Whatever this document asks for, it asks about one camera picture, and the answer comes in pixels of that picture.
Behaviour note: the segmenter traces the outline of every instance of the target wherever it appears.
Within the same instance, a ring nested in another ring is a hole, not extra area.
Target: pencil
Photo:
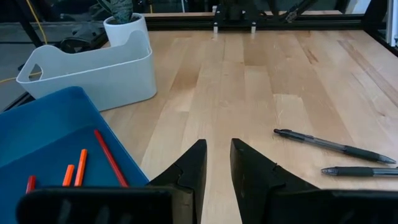
[[[36,183],[36,176],[29,176],[27,179],[27,186],[26,186],[26,193],[28,194],[30,191],[35,189],[35,183]]]
[[[83,175],[85,173],[85,167],[86,167],[86,158],[87,158],[87,149],[83,149],[81,150],[79,166],[77,167],[75,187],[81,186],[81,183],[83,182]]]
[[[116,174],[116,177],[118,178],[119,183],[122,185],[122,187],[128,187],[128,184],[127,184],[122,172],[120,171],[118,164],[113,159],[111,152],[109,151],[107,145],[105,144],[105,141],[102,138],[101,133],[97,129],[95,129],[94,134],[95,134],[95,137],[97,138],[99,144],[101,145],[101,147],[105,153],[105,156],[108,158],[108,161],[111,164],[113,172]]]
[[[69,187],[70,182],[72,181],[74,169],[75,169],[74,165],[68,165],[67,172],[65,173],[65,177],[63,178],[62,186]]]

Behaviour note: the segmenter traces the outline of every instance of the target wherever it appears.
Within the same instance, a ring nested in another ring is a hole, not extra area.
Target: white plastic basket
[[[31,81],[35,65],[42,75]],[[34,98],[81,86],[99,111],[149,99],[157,91],[152,49],[140,30],[124,45],[77,54],[41,46],[32,52],[17,82]]]

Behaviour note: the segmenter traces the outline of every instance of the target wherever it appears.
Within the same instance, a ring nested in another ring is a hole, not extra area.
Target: wood grain
[[[203,223],[241,223],[231,138],[320,188],[398,190],[396,179],[336,178],[382,166],[282,139],[290,128],[398,159],[398,58],[363,31],[150,32],[158,93],[102,112],[148,178],[208,142]]]

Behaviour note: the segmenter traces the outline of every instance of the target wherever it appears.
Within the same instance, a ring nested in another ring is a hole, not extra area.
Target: potted plant
[[[148,30],[143,15],[133,13],[132,0],[98,0],[112,16],[104,21],[104,28],[112,47],[123,45],[134,30],[145,33],[147,40]]]

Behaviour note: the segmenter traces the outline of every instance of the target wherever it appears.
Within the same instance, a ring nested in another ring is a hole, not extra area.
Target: black pen
[[[398,177],[397,168],[329,167],[322,169],[321,172],[346,177]]]
[[[367,150],[360,149],[360,148],[353,147],[353,146],[346,146],[346,145],[338,144],[335,142],[330,142],[330,141],[323,140],[323,139],[318,139],[311,135],[296,133],[292,130],[274,129],[274,132],[281,135],[282,137],[285,137],[288,139],[293,139],[293,140],[300,141],[300,142],[309,142],[309,143],[315,144],[317,146],[332,149],[334,151],[342,152],[349,156],[366,159],[368,161],[382,162],[382,163],[386,163],[386,164],[395,164],[396,163],[395,160],[393,160],[387,156],[380,155],[375,152],[367,151]]]

